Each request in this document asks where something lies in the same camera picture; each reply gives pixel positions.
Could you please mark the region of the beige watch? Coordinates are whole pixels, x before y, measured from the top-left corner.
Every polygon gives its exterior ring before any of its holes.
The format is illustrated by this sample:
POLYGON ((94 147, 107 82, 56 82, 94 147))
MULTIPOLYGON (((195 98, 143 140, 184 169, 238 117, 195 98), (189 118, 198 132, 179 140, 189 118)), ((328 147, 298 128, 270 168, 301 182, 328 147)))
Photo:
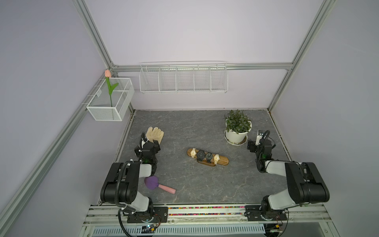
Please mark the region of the beige watch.
POLYGON ((214 164, 216 165, 218 163, 218 161, 220 160, 220 157, 218 154, 216 154, 214 157, 213 157, 213 160, 214 160, 214 164))
POLYGON ((193 149, 191 150, 191 152, 190 152, 190 156, 191 156, 192 158, 195 158, 195 156, 196 156, 196 148, 193 148, 193 149))

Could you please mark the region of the slim black watch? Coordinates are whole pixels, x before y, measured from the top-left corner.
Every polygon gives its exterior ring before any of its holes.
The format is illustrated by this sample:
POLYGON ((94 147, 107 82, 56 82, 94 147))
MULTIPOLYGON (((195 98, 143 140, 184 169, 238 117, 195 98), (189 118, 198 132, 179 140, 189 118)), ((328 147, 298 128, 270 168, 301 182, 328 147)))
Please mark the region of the slim black watch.
POLYGON ((212 158, 213 158, 213 155, 212 155, 211 153, 207 153, 207 154, 205 155, 205 158, 206 158, 206 161, 207 161, 208 163, 211 163, 211 160, 212 160, 212 158))

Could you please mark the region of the wooden watch stand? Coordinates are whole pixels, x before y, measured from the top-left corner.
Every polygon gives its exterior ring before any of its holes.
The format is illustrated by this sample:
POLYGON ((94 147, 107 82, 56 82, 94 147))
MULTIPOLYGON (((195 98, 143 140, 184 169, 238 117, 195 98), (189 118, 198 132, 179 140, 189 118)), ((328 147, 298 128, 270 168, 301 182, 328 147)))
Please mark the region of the wooden watch stand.
POLYGON ((229 159, 225 156, 219 154, 213 154, 210 152, 205 152, 204 150, 199 150, 196 148, 190 148, 187 150, 187 155, 195 159, 199 164, 215 167, 217 165, 227 166, 229 164, 229 159))

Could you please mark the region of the chunky black watch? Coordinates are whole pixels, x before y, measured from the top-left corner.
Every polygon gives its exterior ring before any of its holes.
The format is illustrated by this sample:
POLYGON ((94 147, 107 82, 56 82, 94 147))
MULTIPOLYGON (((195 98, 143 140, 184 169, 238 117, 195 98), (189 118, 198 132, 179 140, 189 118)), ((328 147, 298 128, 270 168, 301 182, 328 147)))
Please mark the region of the chunky black watch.
POLYGON ((205 158, 205 152, 203 150, 199 150, 196 153, 196 156, 197 156, 197 161, 202 162, 204 160, 204 158, 205 158))

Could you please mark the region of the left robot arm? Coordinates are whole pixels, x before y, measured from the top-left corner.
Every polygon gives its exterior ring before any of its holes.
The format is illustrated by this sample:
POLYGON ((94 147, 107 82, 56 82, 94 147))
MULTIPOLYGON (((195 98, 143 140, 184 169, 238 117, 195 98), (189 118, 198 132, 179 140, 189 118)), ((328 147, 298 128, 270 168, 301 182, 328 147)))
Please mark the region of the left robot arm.
POLYGON ((156 154, 159 142, 150 141, 145 133, 134 149, 137 160, 113 163, 100 191, 100 200, 118 206, 124 212, 147 213, 152 211, 153 202, 138 191, 139 180, 151 177, 157 170, 156 154))

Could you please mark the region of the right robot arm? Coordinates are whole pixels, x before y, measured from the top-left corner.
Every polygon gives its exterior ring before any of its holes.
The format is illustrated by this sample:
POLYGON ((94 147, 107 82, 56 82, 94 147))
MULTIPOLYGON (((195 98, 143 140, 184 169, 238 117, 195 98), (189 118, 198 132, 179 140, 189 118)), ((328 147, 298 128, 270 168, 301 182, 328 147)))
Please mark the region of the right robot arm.
POLYGON ((280 161, 272 158, 276 146, 270 138, 270 130, 259 130, 255 141, 248 141, 247 149, 256 154, 259 172, 286 178, 287 188, 279 193, 265 196, 261 212, 281 211, 302 204, 328 202, 330 192, 314 163, 280 161))

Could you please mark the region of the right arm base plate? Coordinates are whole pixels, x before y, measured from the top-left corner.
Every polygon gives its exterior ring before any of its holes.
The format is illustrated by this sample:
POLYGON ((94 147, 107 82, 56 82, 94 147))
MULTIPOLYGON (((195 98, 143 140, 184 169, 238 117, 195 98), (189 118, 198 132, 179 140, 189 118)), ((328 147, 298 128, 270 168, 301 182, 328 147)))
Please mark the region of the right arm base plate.
POLYGON ((246 205, 244 216, 248 221, 286 221, 285 210, 264 210, 261 205, 246 205))

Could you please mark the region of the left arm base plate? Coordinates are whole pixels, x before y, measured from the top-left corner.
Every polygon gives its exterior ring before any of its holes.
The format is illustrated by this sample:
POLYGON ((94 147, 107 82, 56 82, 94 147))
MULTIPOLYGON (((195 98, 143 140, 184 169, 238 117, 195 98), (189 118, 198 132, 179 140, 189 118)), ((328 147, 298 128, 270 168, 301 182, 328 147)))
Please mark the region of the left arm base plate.
POLYGON ((135 212, 127 218, 127 223, 166 223, 168 220, 168 207, 154 206, 153 209, 148 208, 146 212, 135 212))

